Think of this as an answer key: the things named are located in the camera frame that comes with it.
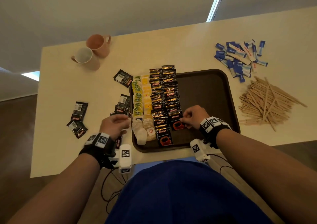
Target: table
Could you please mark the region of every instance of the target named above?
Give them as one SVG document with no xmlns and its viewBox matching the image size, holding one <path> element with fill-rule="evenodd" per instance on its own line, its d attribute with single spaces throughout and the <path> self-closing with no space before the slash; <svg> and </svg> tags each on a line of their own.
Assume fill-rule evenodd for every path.
<svg viewBox="0 0 317 224">
<path fill-rule="evenodd" d="M 213 57 L 215 44 L 228 41 L 265 40 L 262 59 L 269 64 L 268 67 L 259 66 L 257 75 L 267 77 L 271 84 L 308 105 L 308 108 L 296 105 L 291 118 L 277 126 L 277 132 L 270 125 L 241 125 L 241 134 L 270 146 L 316 140 L 316 26 L 317 7 L 311 7 L 116 36 L 112 38 L 109 56 L 101 60 L 101 68 L 96 72 L 70 59 L 85 46 L 84 41 L 44 47 L 31 177 L 63 171 L 77 157 L 87 138 L 98 132 L 101 120 L 114 110 L 120 94 L 129 94 L 126 87 L 113 81 L 119 69 L 133 76 L 165 64 L 174 64 L 178 73 L 223 70 L 229 79 L 238 119 L 243 119 L 238 109 L 239 96 L 250 79 L 240 84 Z M 89 131 L 80 139 L 66 126 L 75 101 L 89 102 L 84 119 Z M 124 135 L 123 143 L 132 145 L 131 129 Z M 141 153 L 132 145 L 133 164 L 192 155 L 190 148 Z"/>
</svg>

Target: wooden coffee stir stick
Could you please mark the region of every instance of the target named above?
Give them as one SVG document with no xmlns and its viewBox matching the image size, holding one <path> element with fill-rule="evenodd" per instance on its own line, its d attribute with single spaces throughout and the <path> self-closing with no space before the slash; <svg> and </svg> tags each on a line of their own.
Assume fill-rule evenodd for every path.
<svg viewBox="0 0 317 224">
<path fill-rule="evenodd" d="M 283 124 L 288 120 L 288 112 L 291 112 L 294 104 L 307 105 L 289 95 L 280 88 L 271 85 L 267 78 L 262 80 L 255 77 L 256 81 L 251 81 L 248 91 L 240 96 L 242 111 L 246 120 L 239 121 L 243 125 L 270 124 L 274 131 L 277 124 Z"/>
</svg>

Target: shirt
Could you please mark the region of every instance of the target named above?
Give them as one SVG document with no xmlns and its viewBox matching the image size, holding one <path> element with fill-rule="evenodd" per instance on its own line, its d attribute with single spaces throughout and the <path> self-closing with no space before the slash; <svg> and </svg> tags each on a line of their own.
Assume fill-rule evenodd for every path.
<svg viewBox="0 0 317 224">
<path fill-rule="evenodd" d="M 108 223 L 272 223 L 222 175 L 202 163 L 169 161 L 127 182 Z"/>
</svg>

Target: brown serving tray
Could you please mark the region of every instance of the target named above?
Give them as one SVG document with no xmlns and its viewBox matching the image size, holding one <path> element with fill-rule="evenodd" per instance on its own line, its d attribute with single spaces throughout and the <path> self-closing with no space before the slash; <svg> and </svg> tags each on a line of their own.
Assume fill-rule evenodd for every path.
<svg viewBox="0 0 317 224">
<path fill-rule="evenodd" d="M 200 105 L 210 116 L 227 122 L 232 130 L 240 133 L 240 126 L 233 104 L 227 75 L 219 69 L 209 69 L 176 74 L 183 112 L 190 106 Z M 130 86 L 131 110 L 133 109 L 133 90 Z M 148 141 L 144 146 L 137 144 L 132 131 L 132 142 L 140 152 L 157 152 L 188 148 L 193 139 L 203 139 L 194 128 L 171 131 L 173 145 L 161 146 L 157 140 Z"/>
</svg>

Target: person's left arm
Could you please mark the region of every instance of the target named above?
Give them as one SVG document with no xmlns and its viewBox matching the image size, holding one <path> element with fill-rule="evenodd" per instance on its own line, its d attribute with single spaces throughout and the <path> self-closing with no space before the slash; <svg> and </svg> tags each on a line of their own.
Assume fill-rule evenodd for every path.
<svg viewBox="0 0 317 224">
<path fill-rule="evenodd" d="M 129 128 L 126 115 L 104 119 L 100 132 L 115 140 Z M 44 187 L 8 222 L 51 224 L 77 223 L 100 172 L 98 161 L 90 154 L 80 154 L 58 177 Z"/>
</svg>

